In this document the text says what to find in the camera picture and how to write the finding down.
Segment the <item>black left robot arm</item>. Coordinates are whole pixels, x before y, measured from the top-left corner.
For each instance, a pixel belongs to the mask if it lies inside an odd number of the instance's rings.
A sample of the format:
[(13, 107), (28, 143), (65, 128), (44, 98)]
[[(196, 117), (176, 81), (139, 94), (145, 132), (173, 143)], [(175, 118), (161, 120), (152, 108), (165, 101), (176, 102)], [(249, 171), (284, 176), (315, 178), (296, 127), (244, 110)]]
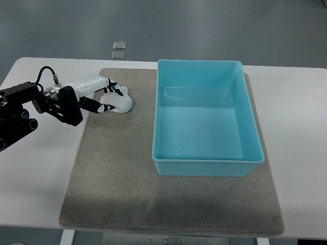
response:
[(82, 121), (82, 110), (127, 113), (133, 106), (127, 87), (101, 75), (85, 75), (62, 85), (56, 73), (52, 73), (54, 86), (44, 88), (40, 79), (46, 69), (45, 66), (41, 68), (35, 82), (1, 90), (2, 151), (38, 127), (38, 121), (30, 118), (23, 107), (25, 103), (31, 102), (38, 113), (47, 113), (71, 126)]

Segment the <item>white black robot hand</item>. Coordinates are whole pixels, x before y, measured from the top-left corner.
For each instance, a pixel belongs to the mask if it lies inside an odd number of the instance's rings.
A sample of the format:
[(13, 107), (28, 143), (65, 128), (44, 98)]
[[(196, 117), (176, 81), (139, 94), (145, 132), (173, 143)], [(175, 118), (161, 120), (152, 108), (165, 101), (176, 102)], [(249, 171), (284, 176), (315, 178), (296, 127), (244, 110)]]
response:
[(106, 77), (88, 74), (80, 78), (74, 79), (63, 85), (71, 87), (77, 99), (81, 98), (81, 108), (92, 113), (103, 113), (115, 109), (115, 106), (102, 104), (94, 99), (84, 97), (98, 90), (104, 89), (104, 93), (108, 93), (108, 97), (116, 99), (119, 96), (128, 97), (128, 88), (120, 86), (116, 81), (109, 80)]

